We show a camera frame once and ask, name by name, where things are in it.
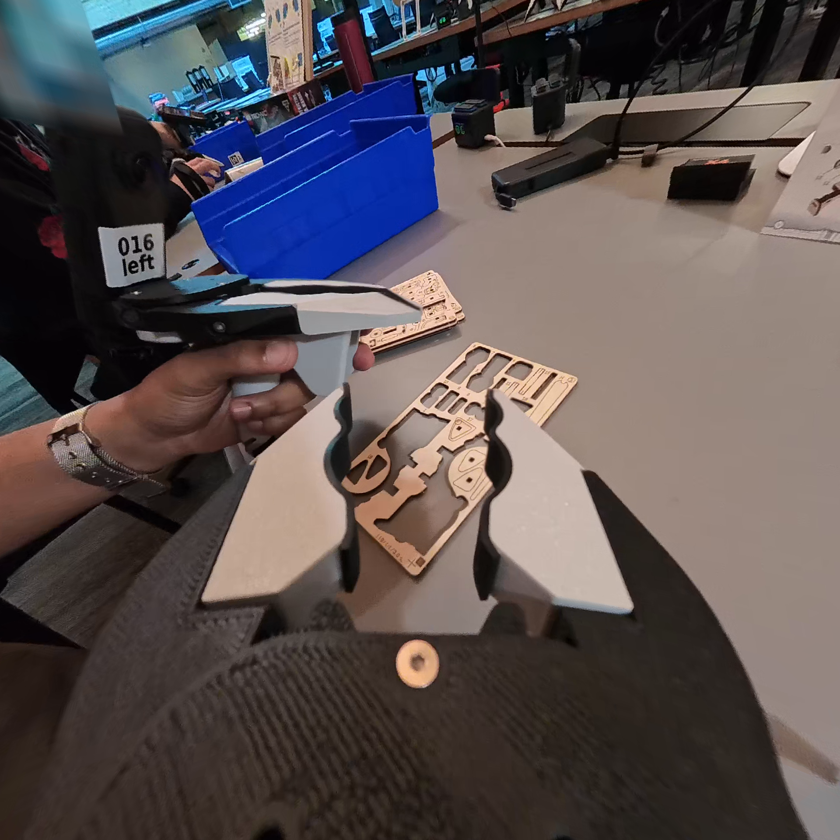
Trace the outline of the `silver mesh wristwatch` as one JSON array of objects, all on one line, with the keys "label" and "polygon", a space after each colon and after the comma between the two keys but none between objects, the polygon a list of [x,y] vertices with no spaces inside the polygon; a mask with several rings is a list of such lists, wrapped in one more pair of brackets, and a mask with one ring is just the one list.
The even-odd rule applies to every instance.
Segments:
[{"label": "silver mesh wristwatch", "polygon": [[69,478],[112,492],[126,489],[156,496],[168,491],[171,484],[157,474],[132,469],[112,457],[86,426],[91,405],[55,420],[46,446],[58,467]]}]

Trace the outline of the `small black box red print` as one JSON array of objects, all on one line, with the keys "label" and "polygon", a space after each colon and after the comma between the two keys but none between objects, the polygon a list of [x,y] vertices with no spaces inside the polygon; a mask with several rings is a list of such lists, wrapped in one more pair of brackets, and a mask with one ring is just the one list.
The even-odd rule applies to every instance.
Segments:
[{"label": "small black box red print", "polygon": [[754,175],[753,154],[689,159],[670,174],[670,201],[734,202],[748,188]]}]

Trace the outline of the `large blue plastic bin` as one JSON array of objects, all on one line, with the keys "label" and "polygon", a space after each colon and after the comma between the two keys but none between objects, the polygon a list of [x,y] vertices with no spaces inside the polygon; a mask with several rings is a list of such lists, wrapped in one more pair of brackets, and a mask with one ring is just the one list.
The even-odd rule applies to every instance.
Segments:
[{"label": "large blue plastic bin", "polygon": [[431,119],[350,121],[196,200],[207,246],[251,279],[327,279],[438,210]]}]

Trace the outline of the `black charger with green display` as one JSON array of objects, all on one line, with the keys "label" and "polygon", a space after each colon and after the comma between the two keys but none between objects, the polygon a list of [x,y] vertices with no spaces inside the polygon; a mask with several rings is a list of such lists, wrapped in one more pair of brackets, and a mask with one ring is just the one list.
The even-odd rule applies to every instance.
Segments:
[{"label": "black charger with green display", "polygon": [[493,102],[461,101],[454,105],[451,114],[455,143],[460,149],[474,150],[497,142]]}]

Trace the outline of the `grey monitor base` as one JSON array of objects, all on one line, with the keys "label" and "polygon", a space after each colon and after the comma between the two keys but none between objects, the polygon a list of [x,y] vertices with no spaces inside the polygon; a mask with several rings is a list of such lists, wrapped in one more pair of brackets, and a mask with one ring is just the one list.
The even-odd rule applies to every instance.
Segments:
[{"label": "grey monitor base", "polygon": [[616,127],[620,127],[624,148],[650,144],[760,145],[771,143],[779,130],[810,105],[808,101],[740,104],[726,113],[722,112],[722,107],[631,111],[623,120],[618,114],[604,114],[573,131],[563,138],[563,142],[591,139],[610,146]]}]

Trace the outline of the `long black power adapter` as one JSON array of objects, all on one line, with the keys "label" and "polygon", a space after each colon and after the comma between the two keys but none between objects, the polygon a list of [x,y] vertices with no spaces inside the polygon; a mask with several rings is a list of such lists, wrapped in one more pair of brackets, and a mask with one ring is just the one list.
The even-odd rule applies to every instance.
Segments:
[{"label": "long black power adapter", "polygon": [[610,152],[610,147],[590,138],[562,143],[493,172],[493,194],[501,207],[512,209],[521,198],[600,170]]}]

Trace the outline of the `grey desk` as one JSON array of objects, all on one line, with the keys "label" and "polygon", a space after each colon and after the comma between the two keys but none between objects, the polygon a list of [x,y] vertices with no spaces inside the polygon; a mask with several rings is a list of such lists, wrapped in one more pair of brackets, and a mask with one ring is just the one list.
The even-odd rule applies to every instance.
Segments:
[{"label": "grey desk", "polygon": [[435,269],[460,331],[352,381],[355,455],[469,343],[579,379],[547,429],[681,564],[782,726],[795,791],[838,773],[838,247],[760,233],[781,149],[736,204],[666,199],[673,150],[499,208],[533,152],[460,150],[432,119],[439,209],[338,274]]}]

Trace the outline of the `wooden workbench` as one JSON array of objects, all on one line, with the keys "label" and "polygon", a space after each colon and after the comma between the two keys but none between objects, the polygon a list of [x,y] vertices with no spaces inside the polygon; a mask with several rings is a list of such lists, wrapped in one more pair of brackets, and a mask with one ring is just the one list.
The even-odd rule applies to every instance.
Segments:
[{"label": "wooden workbench", "polygon": [[[573,22],[575,20],[605,14],[613,10],[639,4],[638,1],[569,1],[545,2],[542,11],[526,12],[526,2],[491,2],[482,5],[480,10],[482,41],[485,45],[500,43],[509,37],[537,32]],[[407,38],[400,38],[394,44],[373,52],[374,62],[394,60],[426,46],[436,44],[448,38],[474,32],[474,18],[459,20],[442,29],[425,27],[419,33]]]}]

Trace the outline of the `person's left hand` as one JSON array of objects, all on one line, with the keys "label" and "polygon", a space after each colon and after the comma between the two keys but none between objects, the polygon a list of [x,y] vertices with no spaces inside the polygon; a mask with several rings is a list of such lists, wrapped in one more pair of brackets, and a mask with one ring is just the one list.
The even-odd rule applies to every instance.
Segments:
[{"label": "person's left hand", "polygon": [[182,353],[133,389],[89,409],[89,435],[120,464],[150,475],[242,436],[284,434],[313,398],[288,339]]}]

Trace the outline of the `folded printed instruction sheet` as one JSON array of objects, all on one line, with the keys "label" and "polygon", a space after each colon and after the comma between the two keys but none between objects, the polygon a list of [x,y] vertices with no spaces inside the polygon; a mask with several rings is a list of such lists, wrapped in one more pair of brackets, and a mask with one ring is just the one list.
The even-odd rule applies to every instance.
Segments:
[{"label": "folded printed instruction sheet", "polygon": [[762,234],[839,243],[839,134],[819,129],[762,227]]}]

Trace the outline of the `wooden puzzle sheet with cutouts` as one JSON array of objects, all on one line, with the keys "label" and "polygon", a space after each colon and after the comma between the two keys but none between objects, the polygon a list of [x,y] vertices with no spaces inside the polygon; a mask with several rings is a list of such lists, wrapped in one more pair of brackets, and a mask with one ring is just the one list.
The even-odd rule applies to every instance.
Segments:
[{"label": "wooden puzzle sheet with cutouts", "polygon": [[472,343],[354,458],[344,479],[360,529],[413,578],[490,493],[487,393],[543,426],[578,384],[547,364]]}]

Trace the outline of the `black battery charger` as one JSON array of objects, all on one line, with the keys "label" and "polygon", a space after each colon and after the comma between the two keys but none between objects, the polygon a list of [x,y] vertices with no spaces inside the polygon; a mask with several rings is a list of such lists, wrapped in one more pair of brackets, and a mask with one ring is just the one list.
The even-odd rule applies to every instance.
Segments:
[{"label": "black battery charger", "polygon": [[531,88],[533,134],[548,137],[563,126],[566,91],[567,85],[558,75],[535,81]]}]

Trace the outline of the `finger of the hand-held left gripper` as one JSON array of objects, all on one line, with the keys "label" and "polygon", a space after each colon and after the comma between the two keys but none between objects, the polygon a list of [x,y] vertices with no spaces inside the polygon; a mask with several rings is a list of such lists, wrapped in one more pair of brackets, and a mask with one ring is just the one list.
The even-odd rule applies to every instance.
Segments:
[{"label": "finger of the hand-held left gripper", "polygon": [[319,290],[297,294],[301,334],[350,333],[420,322],[423,307],[386,289]]},{"label": "finger of the hand-held left gripper", "polygon": [[336,293],[341,295],[375,293],[378,295],[392,296],[392,290],[373,284],[360,282],[341,282],[336,280],[314,280],[314,279],[272,279],[253,281],[253,294],[291,294],[291,295],[317,295],[324,293]]}]

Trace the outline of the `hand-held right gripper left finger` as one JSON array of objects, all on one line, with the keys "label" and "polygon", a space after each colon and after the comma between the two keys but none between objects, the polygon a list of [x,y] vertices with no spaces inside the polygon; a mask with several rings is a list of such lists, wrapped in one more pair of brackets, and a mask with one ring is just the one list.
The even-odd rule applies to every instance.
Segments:
[{"label": "hand-held right gripper left finger", "polygon": [[269,606],[286,630],[352,592],[358,533],[342,487],[352,403],[342,385],[256,459],[201,596],[204,607]]}]

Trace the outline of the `standing printed card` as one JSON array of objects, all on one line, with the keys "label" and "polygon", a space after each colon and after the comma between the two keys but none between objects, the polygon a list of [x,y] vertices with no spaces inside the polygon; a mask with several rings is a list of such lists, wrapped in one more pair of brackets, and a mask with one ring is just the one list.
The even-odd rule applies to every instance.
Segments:
[{"label": "standing printed card", "polygon": [[313,79],[312,3],[265,1],[268,83],[277,95]]}]

